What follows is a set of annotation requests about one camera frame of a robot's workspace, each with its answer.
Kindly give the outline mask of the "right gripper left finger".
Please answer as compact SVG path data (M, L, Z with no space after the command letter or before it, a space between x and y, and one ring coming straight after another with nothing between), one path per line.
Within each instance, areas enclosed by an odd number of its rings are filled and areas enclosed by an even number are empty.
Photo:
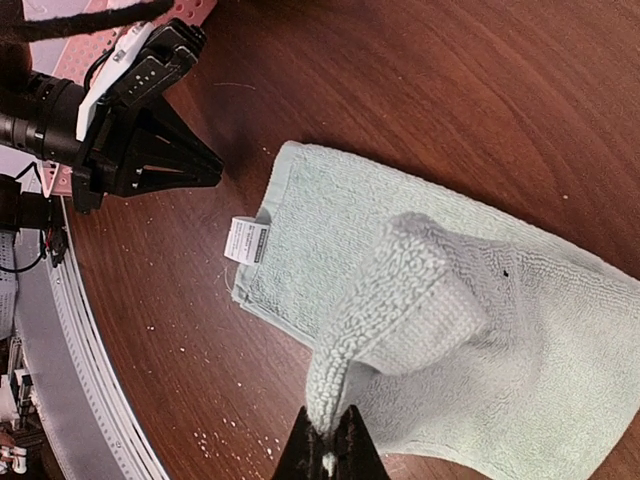
M308 418L305 407L299 410L273 473L273 480L327 480L323 466L325 454L322 437Z

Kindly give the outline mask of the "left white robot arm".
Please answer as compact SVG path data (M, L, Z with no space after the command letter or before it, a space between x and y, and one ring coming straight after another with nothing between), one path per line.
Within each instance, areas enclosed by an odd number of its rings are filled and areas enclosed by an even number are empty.
M155 34L132 68L98 97L83 139L76 137L84 88L34 72L6 95L1 143L71 169L75 208L89 213L105 196L122 198L178 188L214 187L223 161L163 98L197 61L199 41Z

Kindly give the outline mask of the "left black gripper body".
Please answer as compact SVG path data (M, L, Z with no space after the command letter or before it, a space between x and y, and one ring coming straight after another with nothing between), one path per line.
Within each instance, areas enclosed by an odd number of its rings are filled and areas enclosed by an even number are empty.
M107 194L128 198L144 193L134 139L143 121L142 107L97 107L72 165L72 200L78 212L100 209Z

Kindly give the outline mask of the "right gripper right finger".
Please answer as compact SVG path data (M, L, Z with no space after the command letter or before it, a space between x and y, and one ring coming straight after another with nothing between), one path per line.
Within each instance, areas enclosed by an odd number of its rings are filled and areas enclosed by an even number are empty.
M335 466L330 479L388 480L389 475L355 405L342 415L333 437Z

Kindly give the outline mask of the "green towel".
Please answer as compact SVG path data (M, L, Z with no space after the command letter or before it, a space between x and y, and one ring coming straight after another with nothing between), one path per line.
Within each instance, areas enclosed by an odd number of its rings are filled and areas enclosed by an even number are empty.
M356 406L386 453L586 479L639 409L639 283L445 187L288 142L233 299L308 345L322 435Z

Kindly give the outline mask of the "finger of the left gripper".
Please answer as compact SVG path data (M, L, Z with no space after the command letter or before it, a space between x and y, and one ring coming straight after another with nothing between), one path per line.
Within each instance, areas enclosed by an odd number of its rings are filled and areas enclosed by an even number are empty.
M137 169L133 177L119 184L123 198L164 190L215 187L221 180L219 172Z
M221 173L223 160L190 129L163 97L142 107L136 118L142 166L180 173Z

